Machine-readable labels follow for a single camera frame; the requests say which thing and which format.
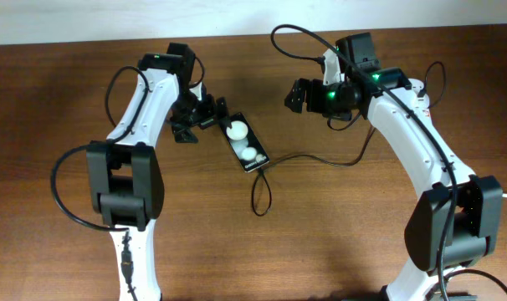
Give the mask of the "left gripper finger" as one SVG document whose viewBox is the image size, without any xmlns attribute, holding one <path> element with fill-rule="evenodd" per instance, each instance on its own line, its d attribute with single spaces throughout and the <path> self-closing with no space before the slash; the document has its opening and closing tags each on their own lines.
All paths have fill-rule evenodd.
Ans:
<svg viewBox="0 0 507 301">
<path fill-rule="evenodd" d="M 216 116 L 220 125 L 224 126 L 225 128 L 230 127 L 228 107 L 224 97 L 220 97 L 216 100 Z"/>
<path fill-rule="evenodd" d="M 192 133 L 189 127 L 172 126 L 172 133 L 176 143 L 198 143 L 198 138 Z"/>
</svg>

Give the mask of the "black smartphone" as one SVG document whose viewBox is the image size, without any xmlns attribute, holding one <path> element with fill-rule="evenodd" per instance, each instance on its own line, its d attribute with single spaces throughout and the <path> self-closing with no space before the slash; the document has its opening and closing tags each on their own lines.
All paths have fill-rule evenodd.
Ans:
<svg viewBox="0 0 507 301">
<path fill-rule="evenodd" d="M 218 125 L 246 173 L 270 162 L 268 153 L 241 112 L 224 118 Z"/>
</svg>

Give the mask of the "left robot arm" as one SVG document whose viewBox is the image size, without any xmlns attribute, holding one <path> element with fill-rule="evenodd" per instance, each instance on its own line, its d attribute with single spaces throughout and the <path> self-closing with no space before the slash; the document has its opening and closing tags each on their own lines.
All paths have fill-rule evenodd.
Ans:
<svg viewBox="0 0 507 301">
<path fill-rule="evenodd" d="M 192 71 L 201 61 L 183 43 L 164 54 L 145 54 L 133 69 L 136 90 L 104 142 L 86 151 L 94 210 L 115 248 L 120 299 L 160 300 L 154 231 L 165 196 L 156 144 L 164 124 L 177 143 L 195 143 L 192 128 L 218 121 L 214 98 Z"/>
</svg>

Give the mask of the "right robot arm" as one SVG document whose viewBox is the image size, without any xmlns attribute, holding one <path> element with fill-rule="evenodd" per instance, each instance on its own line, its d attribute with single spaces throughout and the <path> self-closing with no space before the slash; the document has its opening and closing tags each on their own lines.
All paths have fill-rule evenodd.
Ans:
<svg viewBox="0 0 507 301">
<path fill-rule="evenodd" d="M 328 45 L 321 79 L 298 79 L 292 111 L 347 120 L 357 111 L 395 152 L 417 195 L 404 231 L 408 259 L 381 300 L 445 300 L 450 279 L 473 273 L 497 244 L 503 190 L 464 164 L 434 128 L 426 85 L 381 67 L 369 33 Z"/>
</svg>

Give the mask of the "white power strip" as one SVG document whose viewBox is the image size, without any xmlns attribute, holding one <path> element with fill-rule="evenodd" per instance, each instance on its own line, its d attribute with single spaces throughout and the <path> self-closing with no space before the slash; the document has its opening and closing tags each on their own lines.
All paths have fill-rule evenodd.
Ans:
<svg viewBox="0 0 507 301">
<path fill-rule="evenodd" d="M 411 99 L 411 104 L 409 107 L 414 111 L 414 113 L 425 122 L 432 122 L 431 113 L 429 109 L 430 98 L 426 92 L 422 92 L 424 88 L 424 83 L 419 79 L 409 79 L 412 84 L 412 91 L 415 96 Z"/>
</svg>

